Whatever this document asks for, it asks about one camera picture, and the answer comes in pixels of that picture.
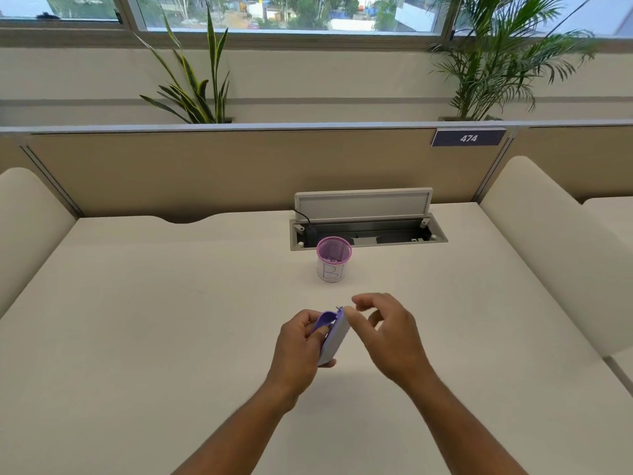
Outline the beige desk partition panel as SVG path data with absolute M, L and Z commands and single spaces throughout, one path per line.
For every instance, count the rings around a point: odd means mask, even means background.
M 432 147 L 438 128 L 507 133 L 497 146 Z M 576 199 L 633 195 L 633 119 L 0 127 L 0 173 L 27 168 L 83 217 L 289 209 L 311 191 L 480 201 L 517 156 Z

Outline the purple stapler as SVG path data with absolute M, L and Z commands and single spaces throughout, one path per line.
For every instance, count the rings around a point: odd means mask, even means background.
M 344 309 L 342 312 L 338 312 L 337 310 L 324 311 L 316 321 L 313 332 L 321 327 L 327 327 L 328 334 L 321 345 L 317 366 L 334 359 L 336 352 L 341 347 L 341 344 L 350 330 L 350 325 L 344 316 Z

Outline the window frame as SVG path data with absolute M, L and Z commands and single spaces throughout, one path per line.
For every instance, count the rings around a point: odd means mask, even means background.
M 0 26 L 118 23 L 133 31 L 335 31 L 469 34 L 468 5 L 485 0 L 0 0 Z

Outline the person's right forearm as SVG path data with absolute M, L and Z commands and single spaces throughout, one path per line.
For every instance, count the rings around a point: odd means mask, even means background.
M 528 475 L 432 370 L 415 370 L 397 384 L 412 400 L 451 475 Z

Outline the person's left hand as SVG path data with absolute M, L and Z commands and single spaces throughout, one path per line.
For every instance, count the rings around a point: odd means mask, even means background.
M 313 332 L 313 325 L 296 324 L 296 315 L 282 325 L 263 387 L 290 410 L 313 382 L 327 327 Z

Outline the pink mesh pen cup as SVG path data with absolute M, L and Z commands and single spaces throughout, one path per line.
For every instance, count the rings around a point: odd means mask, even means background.
M 336 236 L 321 239 L 316 246 L 317 274 L 321 280 L 337 283 L 344 279 L 346 266 L 352 256 L 352 245 Z

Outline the dark blue number sign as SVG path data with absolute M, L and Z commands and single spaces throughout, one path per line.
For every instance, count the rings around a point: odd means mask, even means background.
M 431 146 L 497 146 L 506 133 L 506 128 L 438 128 L 431 141 Z

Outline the cream side divider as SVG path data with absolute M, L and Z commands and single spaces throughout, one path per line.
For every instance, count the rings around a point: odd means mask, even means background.
M 633 248 L 525 156 L 480 207 L 602 357 L 633 348 Z
M 75 223 L 30 170 L 10 168 L 0 175 L 0 319 Z

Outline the palm plant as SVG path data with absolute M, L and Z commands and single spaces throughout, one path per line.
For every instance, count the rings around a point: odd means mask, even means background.
M 513 101 L 535 107 L 534 81 L 565 81 L 599 44 L 588 30 L 558 32 L 565 0 L 438 0 L 447 4 L 462 35 L 429 47 L 434 71 L 457 83 L 447 121 L 494 120 Z

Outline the person's left forearm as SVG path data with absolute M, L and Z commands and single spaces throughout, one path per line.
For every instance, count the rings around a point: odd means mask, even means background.
M 171 475 L 252 475 L 274 431 L 301 393 L 264 382 Z

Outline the person's right hand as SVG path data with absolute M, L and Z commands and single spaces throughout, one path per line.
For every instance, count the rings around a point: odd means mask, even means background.
M 406 393 L 437 381 L 418 332 L 415 317 L 389 293 L 363 293 L 352 297 L 354 308 L 366 319 L 380 309 L 384 322 L 375 331 L 370 326 L 370 347 L 375 366 Z

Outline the snake plant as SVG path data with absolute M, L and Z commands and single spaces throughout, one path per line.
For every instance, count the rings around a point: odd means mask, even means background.
M 186 58 L 184 47 L 177 38 L 163 15 L 164 25 L 171 42 L 171 51 L 184 75 L 184 81 L 176 76 L 170 65 L 150 44 L 145 42 L 137 33 L 134 36 L 147 48 L 167 72 L 170 81 L 167 85 L 158 86 L 158 94 L 164 101 L 159 101 L 146 95 L 139 97 L 149 105 L 176 116 L 189 125 L 222 125 L 230 122 L 226 115 L 226 102 L 230 88 L 230 73 L 220 80 L 218 71 L 220 60 L 228 38 L 228 28 L 221 35 L 215 31 L 211 15 L 211 3 L 206 5 L 206 40 L 210 59 L 210 79 L 199 79 Z

